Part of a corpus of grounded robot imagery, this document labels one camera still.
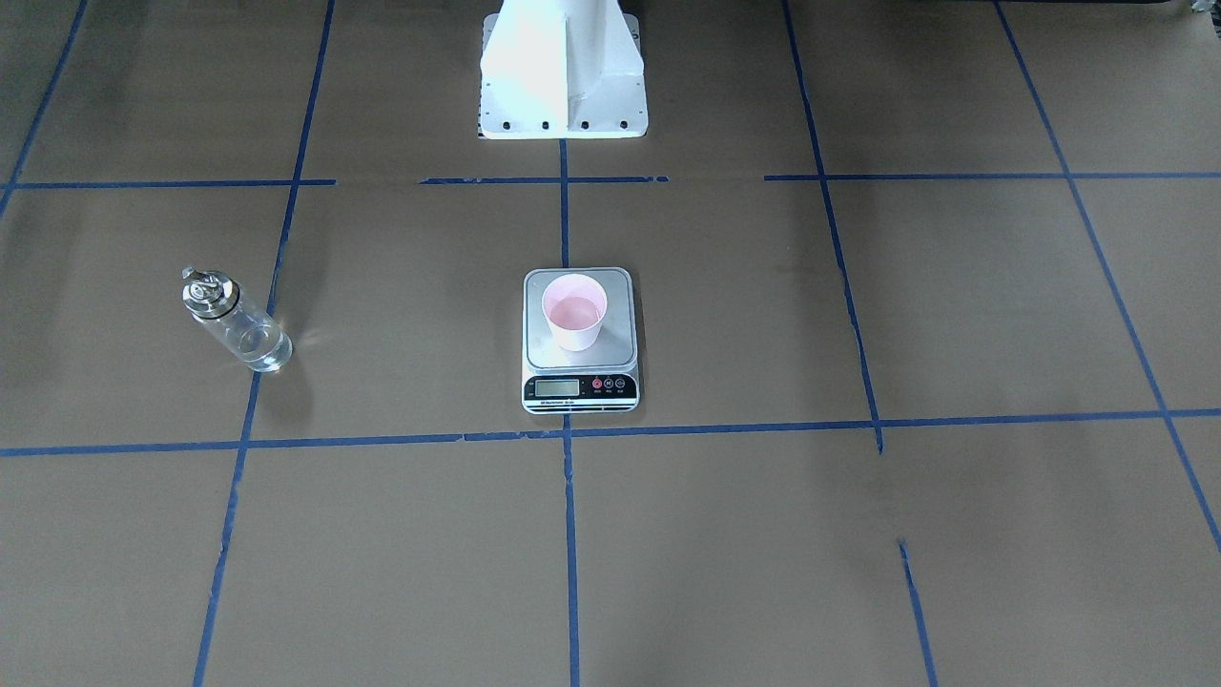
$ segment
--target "bottle cap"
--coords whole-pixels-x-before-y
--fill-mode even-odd
[[[238,283],[222,271],[199,271],[194,265],[182,270],[187,284],[182,287],[182,303],[199,318],[227,315],[241,295]]]

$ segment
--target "pink liquid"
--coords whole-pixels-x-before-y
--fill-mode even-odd
[[[587,328],[598,321],[598,306],[587,298],[570,295],[551,309],[551,321],[563,328]]]

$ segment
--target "pink paper cup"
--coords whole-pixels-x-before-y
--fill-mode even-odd
[[[542,292],[542,314],[565,351],[584,351],[593,345],[607,314],[607,292],[596,278],[565,273]]]

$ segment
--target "blue tape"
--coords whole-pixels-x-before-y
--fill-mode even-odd
[[[100,444],[89,447],[24,447],[0,449],[0,458],[95,456],[106,454],[160,454],[167,451],[232,451],[241,442],[178,442],[165,444]]]
[[[305,109],[305,121],[302,123],[300,144],[297,148],[297,165],[293,170],[293,181],[302,178],[302,167],[305,164],[305,149],[309,144],[310,124],[314,121],[314,104],[317,101],[319,84],[322,78],[322,66],[326,61],[326,45],[331,35],[331,20],[335,16],[335,0],[326,4],[326,20],[322,22],[322,39],[317,49],[317,61],[314,66],[314,81],[310,87],[309,104]],[[271,288],[267,293],[267,312],[275,311],[276,306],[276,279],[280,276],[280,267],[283,264],[284,245],[288,242],[288,232],[292,227],[293,209],[297,204],[297,190],[299,184],[293,183],[288,192],[288,205],[284,210],[284,223],[281,228],[280,246],[276,250],[276,265],[271,272]],[[203,687],[204,674],[208,669],[208,652],[211,648],[212,630],[216,625],[216,608],[220,604],[221,588],[225,582],[225,565],[228,563],[230,541],[233,536],[233,522],[237,520],[238,486],[245,471],[245,456],[250,445],[250,432],[254,427],[254,410],[259,404],[259,387],[263,376],[254,373],[250,379],[250,394],[247,400],[245,417],[242,421],[242,443],[237,450],[237,460],[233,465],[233,481],[230,484],[230,500],[225,510],[225,526],[221,530],[221,553],[216,559],[216,569],[212,572],[212,587],[208,599],[208,614],[204,617],[204,631],[199,638],[199,655],[195,659],[194,687]]]
[[[335,16],[335,0],[326,5],[326,20],[322,22],[322,40],[317,46],[317,60],[314,62],[314,79],[310,83],[309,101],[305,105],[305,120],[302,122],[302,137],[297,144],[297,164],[293,167],[293,185],[288,190],[288,205],[284,207],[284,222],[280,227],[280,245],[276,248],[276,264],[271,270],[271,287],[267,289],[267,314],[276,314],[276,286],[280,283],[280,268],[284,264],[284,246],[293,226],[293,214],[297,211],[297,192],[305,166],[305,150],[309,148],[309,132],[314,124],[314,106],[317,103],[319,87],[322,83],[322,67],[326,65],[326,46],[331,40],[331,20]]]
[[[962,173],[769,173],[763,181],[951,181],[991,178],[1067,178],[1063,172]],[[1072,172],[1072,178],[1221,178],[1221,172]]]
[[[1204,522],[1209,526],[1209,533],[1212,534],[1212,543],[1216,545],[1217,553],[1221,554],[1221,528],[1217,527],[1216,517],[1212,516],[1212,509],[1209,508],[1209,500],[1204,495],[1204,488],[1200,487],[1200,481],[1195,477],[1195,469],[1192,467],[1192,460],[1187,458],[1187,449],[1183,448],[1183,441],[1178,437],[1178,428],[1175,427],[1170,414],[1166,414],[1165,423],[1166,431],[1170,432],[1170,439],[1175,443],[1178,462],[1183,466],[1183,473],[1187,475],[1187,483],[1192,486],[1195,503],[1199,504],[1200,513],[1204,514]]]
[[[424,185],[464,185],[479,183],[560,183],[558,176],[487,176],[487,177],[444,177],[430,176],[420,181]]]
[[[43,117],[46,115],[46,107],[51,103],[51,95],[55,94],[55,87],[60,83],[60,77],[63,76],[63,66],[67,65],[68,54],[72,52],[72,45],[76,44],[77,32],[81,29],[81,22],[84,18],[84,9],[88,5],[88,0],[81,0],[77,5],[76,16],[72,17],[72,27],[68,29],[68,37],[63,41],[63,49],[60,50],[60,59],[55,62],[55,71],[51,72],[51,81],[46,84],[46,90],[43,92],[43,99],[38,103],[38,110],[34,111],[34,118],[29,122],[29,131],[26,132],[26,140],[21,144],[21,153],[17,154],[17,161],[12,166],[12,173],[9,174],[9,183],[5,184],[4,195],[0,195],[0,217],[4,217],[4,211],[9,207],[9,198],[12,196],[12,192],[17,187],[17,179],[21,178],[21,170],[26,166],[26,160],[29,157],[29,150],[34,145],[34,137],[38,135],[38,129],[43,126]]]
[[[1031,416],[979,416],[979,417],[940,417],[883,420],[883,427],[962,427],[973,425],[1039,425],[1057,422],[1104,422],[1158,420],[1161,411],[1115,411],[1101,414],[1046,414]]]
[[[565,176],[569,183],[665,183],[668,176]]]
[[[1183,443],[1178,437],[1178,430],[1175,427],[1173,416],[1166,406],[1166,400],[1161,394],[1161,388],[1158,386],[1156,377],[1154,377],[1153,366],[1149,364],[1149,358],[1145,356],[1144,347],[1140,345],[1140,337],[1137,334],[1136,325],[1132,321],[1132,316],[1128,314],[1128,306],[1125,304],[1123,295],[1120,293],[1120,284],[1115,279],[1111,265],[1106,260],[1106,254],[1103,251],[1103,244],[1098,239],[1098,232],[1094,231],[1094,222],[1089,217],[1089,211],[1085,209],[1085,201],[1081,196],[1081,190],[1077,188],[1077,182],[1073,179],[1073,174],[1068,167],[1068,160],[1065,157],[1063,150],[1060,148],[1060,140],[1056,137],[1056,132],[1051,127],[1051,118],[1048,117],[1048,111],[1043,106],[1043,99],[1039,96],[1039,90],[1034,87],[1034,79],[1031,77],[1031,71],[1027,68],[1026,60],[1022,57],[1022,50],[1017,45],[1017,38],[1013,35],[1013,29],[1010,27],[1009,20],[1005,17],[1005,10],[1001,7],[999,0],[993,0],[993,7],[996,10],[996,16],[1000,17],[1001,27],[1005,29],[1005,37],[1009,38],[1009,44],[1013,49],[1013,56],[1017,59],[1017,65],[1022,71],[1022,77],[1026,79],[1027,88],[1031,90],[1031,96],[1034,98],[1034,104],[1039,110],[1039,117],[1043,120],[1043,126],[1048,129],[1048,137],[1051,139],[1051,148],[1055,150],[1056,159],[1060,160],[1060,167],[1067,177],[1068,188],[1072,190],[1073,201],[1077,203],[1077,211],[1081,212],[1081,220],[1085,225],[1085,232],[1089,234],[1089,242],[1094,246],[1094,254],[1098,256],[1098,264],[1103,267],[1103,275],[1106,277],[1106,284],[1111,289],[1111,297],[1115,298],[1115,305],[1118,308],[1120,316],[1123,318],[1123,326],[1128,329],[1128,338],[1132,339],[1132,347],[1136,349],[1137,359],[1140,361],[1140,369],[1144,371],[1145,379],[1149,382],[1149,389],[1153,392],[1154,400],[1158,403],[1158,410],[1160,411],[1160,415],[1166,425],[1166,431],[1170,433],[1171,441],[1175,444],[1175,451],[1178,454],[1178,460],[1183,466],[1183,472],[1187,475],[1187,481],[1192,487],[1192,492],[1195,494],[1195,502],[1200,508],[1200,514],[1204,516],[1204,522],[1208,523],[1209,532],[1212,534],[1212,543],[1216,545],[1217,552],[1221,553],[1221,530],[1217,528],[1216,519],[1212,516],[1212,509],[1209,506],[1204,491],[1200,488],[1200,483],[1195,477],[1195,470],[1192,467],[1192,461],[1187,456],[1187,450],[1183,449]]]
[[[1170,417],[1221,417],[1221,409],[1194,409],[1183,411],[1170,411]]]
[[[781,0],[784,6],[784,23],[789,31],[789,48],[792,50],[792,66],[797,73],[797,87],[801,89],[801,104],[806,110],[806,127],[810,129],[810,146],[814,151],[814,166],[818,167],[819,185],[823,192],[823,205],[827,209],[827,223],[832,231],[832,244],[835,248],[835,264],[839,266],[840,276],[844,279],[844,301],[847,304],[847,317],[852,322],[852,333],[856,336],[856,353],[861,361],[861,382],[864,384],[864,397],[869,404],[869,417],[873,420],[874,441],[878,443],[878,453],[885,451],[886,444],[882,436],[882,425],[878,422],[878,401],[873,394],[873,381],[869,377],[869,359],[864,354],[864,338],[861,336],[861,322],[856,316],[856,303],[852,299],[852,283],[847,277],[847,262],[844,259],[844,245],[840,242],[839,225],[835,221],[835,207],[832,205],[830,184],[827,183],[827,168],[823,166],[823,151],[818,144],[818,128],[814,126],[814,111],[810,105],[810,89],[806,87],[806,70],[801,66],[801,54],[797,50],[797,33],[792,27],[792,12],[789,9],[789,0]]]
[[[1170,411],[1176,419],[1221,417],[1221,409],[1184,409]],[[884,428],[919,427],[971,427],[995,425],[1042,425],[1070,422],[1122,422],[1162,419],[1161,411],[1112,411],[1096,414],[1044,414],[1026,416],[963,416],[932,419],[891,419],[880,420]],[[744,423],[744,425],[695,425],[663,427],[600,427],[571,430],[571,437],[667,437],[678,434],[752,434],[778,432],[829,432],[844,430],[872,430],[872,421],[829,421],[829,422],[781,422],[781,423]],[[110,444],[89,447],[17,447],[0,449],[0,458],[26,456],[76,456],[96,454],[143,454],[166,451],[214,451],[233,450],[245,445],[252,450],[264,449],[321,449],[327,447],[379,447],[400,444],[446,444],[457,442],[518,442],[547,441],[564,437],[557,430],[534,430],[523,432],[473,432],[453,434],[388,434],[372,437],[315,437],[293,439],[250,439],[241,442],[183,442],[171,444]]]
[[[916,632],[919,633],[919,649],[924,655],[924,672],[928,675],[928,687],[937,687],[937,666],[933,663],[933,647],[928,641],[928,627],[924,625],[924,608],[919,603],[919,591],[912,577],[911,559],[907,555],[907,541],[899,541],[899,554],[904,558],[904,577],[907,578],[907,595],[912,602],[912,615],[916,616]]]
[[[692,425],[676,427],[597,427],[574,430],[573,437],[664,437],[673,434],[752,434],[762,432],[825,432],[833,430],[872,430],[871,421],[777,422],[758,425]]]
[[[559,139],[559,260],[568,266],[568,140]]]
[[[225,526],[221,528],[221,553],[212,570],[212,586],[208,595],[208,613],[204,615],[204,632],[199,638],[199,655],[195,658],[195,676],[193,687],[203,687],[204,672],[208,669],[208,652],[212,644],[212,630],[216,626],[216,609],[221,602],[221,586],[225,582],[225,565],[228,563],[230,541],[233,537],[233,522],[237,520],[237,489],[245,472],[245,455],[250,442],[250,430],[254,427],[254,409],[259,403],[259,387],[263,375],[254,373],[250,378],[250,394],[245,403],[245,416],[242,420],[242,441],[233,464],[233,480],[230,482],[228,505],[225,508]]]
[[[231,188],[250,185],[335,185],[333,178],[236,178],[208,181],[39,181],[17,183],[21,190],[55,190],[65,188]]]
[[[560,138],[567,149],[567,140]],[[475,185],[481,183],[667,183],[668,176],[430,176],[420,179],[424,185]]]
[[[576,580],[576,499],[573,493],[573,421],[564,414],[564,522],[568,550],[568,681],[581,687],[581,633]]]
[[[1072,172],[1073,178],[1221,178],[1221,172]]]

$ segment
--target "digital kitchen scale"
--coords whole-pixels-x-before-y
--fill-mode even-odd
[[[593,345],[565,351],[542,314],[542,292],[565,273],[584,273],[607,292]],[[541,268],[526,275],[521,308],[521,406],[531,414],[625,412],[640,404],[636,306],[631,276],[620,267]]]

